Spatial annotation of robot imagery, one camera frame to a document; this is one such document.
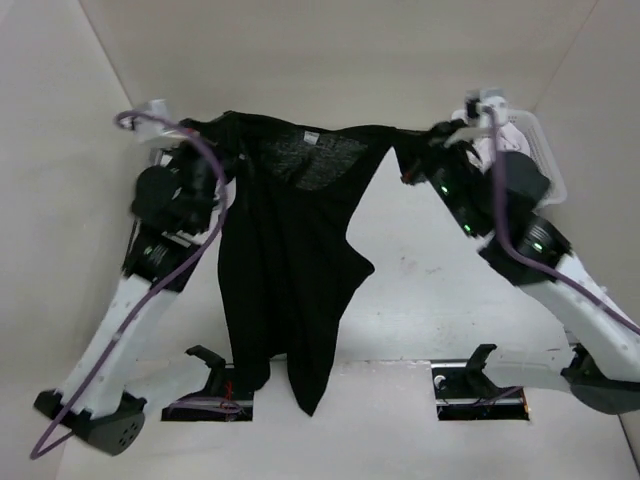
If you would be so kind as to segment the white tank top in basket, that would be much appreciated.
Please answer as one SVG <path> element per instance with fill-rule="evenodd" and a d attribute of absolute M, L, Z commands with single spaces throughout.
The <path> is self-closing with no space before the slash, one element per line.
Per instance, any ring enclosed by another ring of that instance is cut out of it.
<path fill-rule="evenodd" d="M 531 155 L 530 145 L 525 135 L 510 121 L 499 127 L 497 139 L 500 151 Z M 472 150 L 468 154 L 469 162 L 480 171 L 486 172 L 494 162 L 492 139 L 488 136 L 482 136 L 474 139 L 471 145 Z"/>

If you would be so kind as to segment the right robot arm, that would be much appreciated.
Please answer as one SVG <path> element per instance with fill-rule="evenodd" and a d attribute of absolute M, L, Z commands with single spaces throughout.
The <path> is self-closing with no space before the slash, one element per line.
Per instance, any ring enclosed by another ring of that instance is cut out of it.
<path fill-rule="evenodd" d="M 401 179 L 428 183 L 479 256 L 510 285 L 549 311 L 570 338 L 559 348 L 528 350 L 481 344 L 443 384 L 466 387 L 486 404 L 512 388 L 573 395 L 608 415 L 639 409 L 639 328 L 594 282 L 571 242 L 539 212 L 551 186 L 536 162 L 493 150 L 487 169 L 461 120 L 411 132 L 397 147 Z"/>

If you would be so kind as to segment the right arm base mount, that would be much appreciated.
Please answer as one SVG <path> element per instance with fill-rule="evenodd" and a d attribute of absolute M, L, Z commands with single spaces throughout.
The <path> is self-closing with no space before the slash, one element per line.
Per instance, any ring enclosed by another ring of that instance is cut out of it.
<path fill-rule="evenodd" d="M 440 421 L 529 421 L 522 387 L 497 387 L 484 373 L 497 346 L 481 344 L 467 360 L 430 364 L 436 415 Z"/>

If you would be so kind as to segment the black tank top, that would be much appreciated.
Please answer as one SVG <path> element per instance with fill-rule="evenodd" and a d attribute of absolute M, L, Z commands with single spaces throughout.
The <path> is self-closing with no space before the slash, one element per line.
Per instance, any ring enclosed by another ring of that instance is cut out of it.
<path fill-rule="evenodd" d="M 282 355 L 298 406 L 313 415 L 340 320 L 375 270 L 349 244 L 349 223 L 385 155 L 394 152 L 407 173 L 432 133 L 327 130 L 240 112 L 184 124 L 212 143 L 235 180 L 217 271 L 237 381 L 262 388 Z"/>

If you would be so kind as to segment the white plastic basket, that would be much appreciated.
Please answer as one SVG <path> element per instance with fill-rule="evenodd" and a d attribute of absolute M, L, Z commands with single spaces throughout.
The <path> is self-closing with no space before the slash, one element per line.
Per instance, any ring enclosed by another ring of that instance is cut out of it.
<path fill-rule="evenodd" d="M 550 187 L 539 202 L 539 207 L 563 203 L 567 198 L 565 182 L 537 117 L 526 110 L 509 108 L 509 121 L 525 135 L 531 149 L 529 157 L 550 181 Z"/>

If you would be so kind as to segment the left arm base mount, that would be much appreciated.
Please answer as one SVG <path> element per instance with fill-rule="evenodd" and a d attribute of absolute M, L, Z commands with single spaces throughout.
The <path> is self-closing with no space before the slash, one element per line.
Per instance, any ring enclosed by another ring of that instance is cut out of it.
<path fill-rule="evenodd" d="M 223 357 L 196 345 L 187 355 L 203 360 L 210 368 L 204 387 L 188 394 L 162 410 L 163 422 L 251 422 L 254 392 L 241 388 L 233 364 Z"/>

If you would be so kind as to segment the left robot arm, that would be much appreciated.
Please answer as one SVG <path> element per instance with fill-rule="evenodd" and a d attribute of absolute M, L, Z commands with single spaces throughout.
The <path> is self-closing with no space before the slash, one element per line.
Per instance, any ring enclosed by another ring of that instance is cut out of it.
<path fill-rule="evenodd" d="M 153 161 L 136 180 L 131 212 L 137 227 L 106 314 L 66 380 L 34 401 L 50 424 L 32 460 L 70 438 L 119 455 L 151 411 L 196 392 L 210 399 L 223 390 L 220 358 L 201 346 L 147 377 L 133 376 L 149 337 L 221 232 L 228 210 L 224 167 L 211 142 L 175 133 L 157 149 L 169 158 Z"/>

